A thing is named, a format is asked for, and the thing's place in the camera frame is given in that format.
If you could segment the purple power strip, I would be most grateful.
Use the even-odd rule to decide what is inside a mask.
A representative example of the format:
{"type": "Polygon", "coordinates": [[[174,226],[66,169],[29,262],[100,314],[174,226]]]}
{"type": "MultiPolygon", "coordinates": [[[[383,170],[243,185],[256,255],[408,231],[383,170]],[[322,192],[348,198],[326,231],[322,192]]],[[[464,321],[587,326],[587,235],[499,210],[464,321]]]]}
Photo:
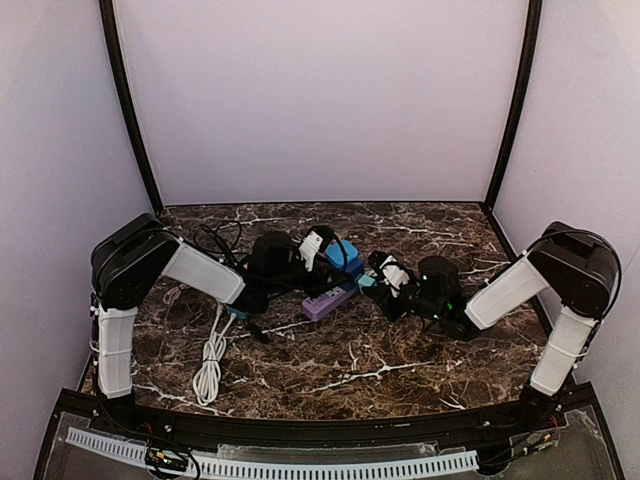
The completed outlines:
{"type": "Polygon", "coordinates": [[[358,292],[355,285],[348,288],[337,286],[316,298],[306,298],[301,306],[302,313],[312,322],[318,322],[345,303],[358,292]]]}

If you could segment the blue small charger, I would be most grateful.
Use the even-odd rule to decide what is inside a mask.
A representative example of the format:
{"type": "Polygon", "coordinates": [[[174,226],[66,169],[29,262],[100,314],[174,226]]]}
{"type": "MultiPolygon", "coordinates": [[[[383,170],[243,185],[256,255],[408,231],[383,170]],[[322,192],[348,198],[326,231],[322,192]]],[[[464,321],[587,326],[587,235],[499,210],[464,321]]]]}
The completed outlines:
{"type": "Polygon", "coordinates": [[[343,269],[359,257],[359,250],[348,240],[340,240],[327,247],[325,257],[333,267],[343,269]]]}

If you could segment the teal small charger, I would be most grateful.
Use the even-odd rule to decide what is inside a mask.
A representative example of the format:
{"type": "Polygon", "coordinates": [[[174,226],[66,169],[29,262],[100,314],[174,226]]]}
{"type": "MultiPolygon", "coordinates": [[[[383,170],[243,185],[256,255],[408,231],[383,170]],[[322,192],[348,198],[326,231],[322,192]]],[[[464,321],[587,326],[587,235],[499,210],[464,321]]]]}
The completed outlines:
{"type": "Polygon", "coordinates": [[[357,277],[357,286],[361,293],[364,292],[367,288],[372,288],[377,286],[377,280],[374,277],[363,274],[357,277]]]}

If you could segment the dark blue cube adapter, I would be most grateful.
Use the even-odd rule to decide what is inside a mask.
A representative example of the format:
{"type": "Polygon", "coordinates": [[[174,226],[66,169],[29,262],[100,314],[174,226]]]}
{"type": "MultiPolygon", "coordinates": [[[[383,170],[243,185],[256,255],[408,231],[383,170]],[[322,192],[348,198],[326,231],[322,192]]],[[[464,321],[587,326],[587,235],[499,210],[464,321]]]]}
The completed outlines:
{"type": "Polygon", "coordinates": [[[361,258],[357,257],[347,265],[345,272],[350,277],[356,278],[364,273],[364,267],[364,261],[361,258]]]}

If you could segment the black power adapter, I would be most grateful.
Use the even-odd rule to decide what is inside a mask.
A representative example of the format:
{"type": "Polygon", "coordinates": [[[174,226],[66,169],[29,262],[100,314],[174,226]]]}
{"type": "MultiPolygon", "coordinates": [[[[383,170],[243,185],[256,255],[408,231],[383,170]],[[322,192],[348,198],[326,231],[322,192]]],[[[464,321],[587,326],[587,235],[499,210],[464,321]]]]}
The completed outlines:
{"type": "Polygon", "coordinates": [[[250,335],[262,344],[268,344],[270,342],[269,336],[258,325],[251,320],[245,320],[244,325],[250,335]]]}

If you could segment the teal power strip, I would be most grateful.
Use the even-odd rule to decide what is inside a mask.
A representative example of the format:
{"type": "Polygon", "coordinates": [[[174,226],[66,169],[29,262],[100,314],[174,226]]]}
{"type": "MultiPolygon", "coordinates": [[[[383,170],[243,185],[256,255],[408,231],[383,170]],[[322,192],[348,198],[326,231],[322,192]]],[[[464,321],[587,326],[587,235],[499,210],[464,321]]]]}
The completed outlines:
{"type": "Polygon", "coordinates": [[[230,316],[230,317],[234,317],[235,319],[239,319],[239,320],[246,320],[249,317],[249,314],[243,311],[239,311],[237,309],[234,309],[232,307],[227,306],[226,307],[226,313],[230,316]]]}

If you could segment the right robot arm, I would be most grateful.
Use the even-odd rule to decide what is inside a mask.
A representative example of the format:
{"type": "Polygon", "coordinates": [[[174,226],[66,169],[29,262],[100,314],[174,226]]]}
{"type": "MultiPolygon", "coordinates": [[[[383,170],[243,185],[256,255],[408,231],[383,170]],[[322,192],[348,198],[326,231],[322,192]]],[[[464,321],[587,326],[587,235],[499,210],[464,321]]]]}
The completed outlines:
{"type": "Polygon", "coordinates": [[[554,295],[559,311],[524,388],[545,400],[559,394],[589,352],[623,277],[609,241],[559,221],[470,296],[462,291],[459,269],[443,256],[424,257],[412,271],[393,255],[374,251],[369,264],[372,272],[358,287],[387,320],[414,315],[459,341],[478,337],[526,303],[540,306],[543,296],[554,295]]]}

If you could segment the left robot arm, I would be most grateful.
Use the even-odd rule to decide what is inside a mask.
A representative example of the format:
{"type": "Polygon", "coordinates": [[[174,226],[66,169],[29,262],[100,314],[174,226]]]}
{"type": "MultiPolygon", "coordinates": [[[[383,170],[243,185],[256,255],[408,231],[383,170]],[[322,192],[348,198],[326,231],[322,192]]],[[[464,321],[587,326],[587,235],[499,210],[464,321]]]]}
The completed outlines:
{"type": "Polygon", "coordinates": [[[91,253],[92,346],[97,386],[107,399],[131,394],[133,327],[138,310],[162,277],[198,290],[223,307],[263,313],[272,298],[292,291],[317,297],[352,280],[346,262],[333,265],[327,251],[346,249],[328,226],[313,226],[299,242],[284,231],[259,236],[241,256],[210,233],[212,252],[172,232],[144,213],[100,242],[91,253]]]}

